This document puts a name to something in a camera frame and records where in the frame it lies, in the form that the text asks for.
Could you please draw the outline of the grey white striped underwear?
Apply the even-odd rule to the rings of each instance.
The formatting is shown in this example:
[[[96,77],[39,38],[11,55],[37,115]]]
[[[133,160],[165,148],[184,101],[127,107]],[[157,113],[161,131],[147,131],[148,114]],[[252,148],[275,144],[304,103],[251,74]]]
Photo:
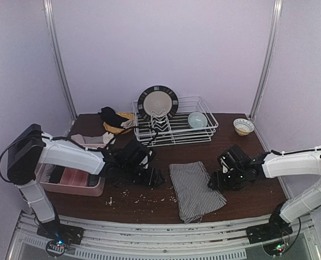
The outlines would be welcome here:
[[[184,223],[191,223],[226,205],[226,198],[208,187],[210,176],[203,162],[171,164],[169,174],[178,202],[179,217]]]

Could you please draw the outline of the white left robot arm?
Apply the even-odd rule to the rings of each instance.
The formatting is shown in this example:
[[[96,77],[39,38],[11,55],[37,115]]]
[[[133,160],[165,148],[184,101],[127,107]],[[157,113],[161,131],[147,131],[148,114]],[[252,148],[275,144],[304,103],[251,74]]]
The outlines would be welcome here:
[[[155,150],[137,139],[111,150],[115,135],[52,136],[30,125],[5,152],[7,180],[24,196],[42,224],[58,224],[46,192],[102,195],[106,178],[123,178],[151,188],[162,185],[161,172],[150,166]]]

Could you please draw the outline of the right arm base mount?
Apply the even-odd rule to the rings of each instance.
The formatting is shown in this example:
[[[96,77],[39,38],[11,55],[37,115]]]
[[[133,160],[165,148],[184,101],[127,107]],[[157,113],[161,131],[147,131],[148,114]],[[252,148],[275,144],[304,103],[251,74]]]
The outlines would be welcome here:
[[[292,233],[293,229],[289,224],[279,226],[267,223],[250,226],[246,229],[249,243],[262,243],[264,252],[272,257],[281,256],[284,253]]]

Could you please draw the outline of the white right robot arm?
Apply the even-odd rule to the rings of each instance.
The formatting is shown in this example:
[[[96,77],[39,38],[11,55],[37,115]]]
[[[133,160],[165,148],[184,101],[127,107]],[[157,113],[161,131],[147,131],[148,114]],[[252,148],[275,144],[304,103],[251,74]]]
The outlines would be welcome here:
[[[321,146],[293,152],[271,150],[251,158],[238,145],[233,145],[217,160],[221,169],[209,179],[208,187],[212,190],[238,191],[259,177],[319,176],[303,193],[278,205],[269,220],[273,225],[287,225],[321,206]]]

